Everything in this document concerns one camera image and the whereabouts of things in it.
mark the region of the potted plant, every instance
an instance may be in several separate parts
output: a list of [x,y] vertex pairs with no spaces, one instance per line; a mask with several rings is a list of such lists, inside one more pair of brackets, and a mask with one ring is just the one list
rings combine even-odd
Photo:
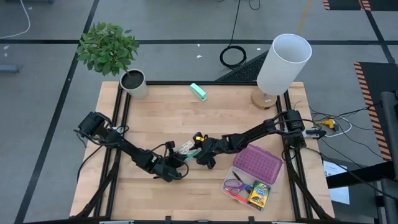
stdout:
[[79,60],[104,76],[113,76],[123,72],[120,85],[134,98],[141,99],[147,95],[145,75],[138,69],[128,69],[134,59],[132,52],[137,54],[138,41],[128,36],[131,30],[123,29],[111,23],[99,22],[93,25],[87,34],[83,34],[77,48]]

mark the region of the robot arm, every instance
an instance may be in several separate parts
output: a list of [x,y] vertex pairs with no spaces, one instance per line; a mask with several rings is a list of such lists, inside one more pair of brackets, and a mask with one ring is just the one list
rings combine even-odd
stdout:
[[181,173],[177,172],[176,168],[184,165],[184,162],[183,158],[179,158],[179,155],[173,152],[175,147],[173,141],[164,144],[166,150],[169,151],[169,155],[163,157],[154,151],[143,150],[131,144],[123,138],[121,133],[110,128],[109,124],[111,122],[105,115],[98,112],[90,112],[78,126],[79,130],[75,130],[75,132],[97,145],[112,146],[122,150],[131,156],[131,159],[138,167],[150,174],[155,174],[158,178],[167,182],[182,178]]
[[[275,126],[280,123],[286,123],[287,130],[281,131],[276,129]],[[198,164],[206,165],[209,169],[212,169],[216,164],[214,157],[217,154],[239,153],[246,148],[250,142],[269,134],[280,134],[285,136],[289,140],[291,146],[302,148],[306,146],[302,136],[302,131],[304,129],[305,127],[300,113],[295,110],[288,110],[281,112],[274,118],[265,120],[262,124],[241,134],[228,134],[222,136],[221,139],[203,138],[202,141],[198,141],[197,137],[201,137],[201,133],[197,133],[194,136],[194,141],[196,147],[201,148],[201,152],[199,152],[195,158]]]

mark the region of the green leaves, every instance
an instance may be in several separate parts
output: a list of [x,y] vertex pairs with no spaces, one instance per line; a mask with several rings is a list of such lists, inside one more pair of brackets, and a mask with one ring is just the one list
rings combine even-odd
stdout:
[[105,29],[105,27],[106,27],[106,24],[104,22],[98,22],[98,25],[97,25],[98,30],[103,30],[103,29]]
[[100,63],[106,63],[106,62],[108,62],[108,59],[106,59],[106,57],[99,57],[99,58],[97,58],[97,61]]
[[121,62],[123,65],[131,65],[131,61],[127,58],[121,58],[119,59],[119,62]]
[[119,58],[124,58],[127,56],[127,54],[129,54],[129,52],[127,50],[118,50],[118,57]]
[[82,34],[76,53],[78,59],[88,70],[116,76],[121,70],[126,71],[137,54],[138,41],[133,36],[126,36],[132,30],[126,30],[111,23],[98,22],[87,34]]
[[78,59],[84,61],[84,60],[89,60],[90,58],[91,55],[89,54],[81,54]]
[[103,74],[103,75],[106,75],[106,74],[108,74],[109,72],[111,72],[111,64],[110,64],[110,63],[106,63],[106,64],[104,65],[104,69],[102,70],[102,74]]

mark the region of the paper sheet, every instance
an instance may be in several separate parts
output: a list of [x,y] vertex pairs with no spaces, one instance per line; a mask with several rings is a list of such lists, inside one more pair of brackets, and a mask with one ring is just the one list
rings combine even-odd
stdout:
[[[338,165],[332,163],[332,162],[327,162],[323,161],[323,170],[325,171],[325,176],[331,176],[331,175],[336,175],[340,173],[346,172],[344,169],[340,168]],[[340,203],[345,203],[349,205],[349,190],[348,187],[339,187],[336,189],[329,189],[329,194],[331,197],[331,200],[334,202],[340,202]]]

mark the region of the yellow object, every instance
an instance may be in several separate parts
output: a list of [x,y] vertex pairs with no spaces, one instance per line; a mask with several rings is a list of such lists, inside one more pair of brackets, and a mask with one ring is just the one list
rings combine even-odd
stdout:
[[199,137],[199,136],[197,136],[196,140],[199,140],[199,141],[204,141],[205,139],[204,139],[204,138],[202,138],[202,137]]
[[270,188],[266,184],[263,184],[260,181],[255,181],[248,201],[254,205],[264,208],[269,196],[269,189]]
[[326,121],[318,121],[317,124],[324,124],[332,130],[335,129],[335,121],[331,118],[327,119]]

